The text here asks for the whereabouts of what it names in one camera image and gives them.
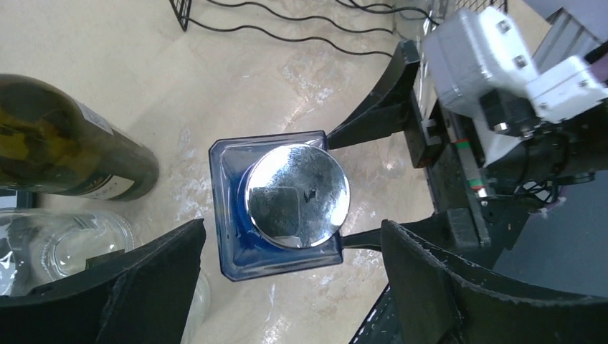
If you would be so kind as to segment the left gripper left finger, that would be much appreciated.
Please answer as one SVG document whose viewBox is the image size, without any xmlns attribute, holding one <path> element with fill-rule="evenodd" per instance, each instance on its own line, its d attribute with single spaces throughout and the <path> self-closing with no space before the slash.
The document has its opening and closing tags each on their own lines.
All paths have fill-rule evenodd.
<svg viewBox="0 0 608 344">
<path fill-rule="evenodd" d="M 203 219 L 70 277 L 1 297 L 2 343 L 180 343 Z"/>
</svg>

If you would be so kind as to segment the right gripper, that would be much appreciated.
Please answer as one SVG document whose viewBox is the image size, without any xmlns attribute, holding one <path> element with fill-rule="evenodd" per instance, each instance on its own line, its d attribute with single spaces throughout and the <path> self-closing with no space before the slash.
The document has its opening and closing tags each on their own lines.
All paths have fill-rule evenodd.
<svg viewBox="0 0 608 344">
<path fill-rule="evenodd" d="M 424 119 L 414 91 L 420 66 L 415 42 L 401 40 L 384 73 L 357 108 L 328 134 L 328 148 L 345 148 L 389 137 L 406 123 L 409 154 L 424 169 L 435 214 L 400 224 L 416 236 L 450 252 L 490 246 L 485 224 L 524 224 L 530 215 L 514 186 L 499 186 L 478 166 L 480 141 L 451 142 L 439 106 Z M 381 251 L 381 230 L 342 238 L 345 249 Z"/>
</svg>

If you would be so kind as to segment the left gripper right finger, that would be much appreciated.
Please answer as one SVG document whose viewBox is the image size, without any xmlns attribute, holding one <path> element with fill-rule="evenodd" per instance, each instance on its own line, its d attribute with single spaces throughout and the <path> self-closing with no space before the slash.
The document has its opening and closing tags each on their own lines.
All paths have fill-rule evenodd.
<svg viewBox="0 0 608 344">
<path fill-rule="evenodd" d="M 607 300 L 530 285 L 381 224 L 405 343 L 605 343 Z"/>
</svg>

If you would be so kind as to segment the blue square bottle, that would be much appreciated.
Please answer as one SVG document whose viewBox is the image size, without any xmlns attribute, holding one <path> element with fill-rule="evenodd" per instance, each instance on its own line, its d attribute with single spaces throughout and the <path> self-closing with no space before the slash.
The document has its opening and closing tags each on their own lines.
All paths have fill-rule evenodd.
<svg viewBox="0 0 608 344">
<path fill-rule="evenodd" d="M 350 186 L 323 131 L 220 139 L 209 165 L 225 277 L 239 282 L 342 263 Z"/>
</svg>

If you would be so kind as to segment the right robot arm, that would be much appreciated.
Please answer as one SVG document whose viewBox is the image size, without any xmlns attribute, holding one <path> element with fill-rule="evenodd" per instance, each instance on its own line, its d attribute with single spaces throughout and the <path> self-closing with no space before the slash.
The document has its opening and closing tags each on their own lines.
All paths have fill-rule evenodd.
<svg viewBox="0 0 608 344">
<path fill-rule="evenodd" d="M 607 168 L 607 120 L 601 106 L 556 126 L 542 126 L 494 163 L 473 121 L 435 105 L 424 119 L 414 94 L 421 59 L 400 41 L 380 80 L 328 136 L 344 148 L 401 132 L 412 165 L 424 170 L 434 205 L 410 229 L 452 252 L 511 245 L 531 212 L 554 205 L 567 185 L 592 181 Z"/>
</svg>

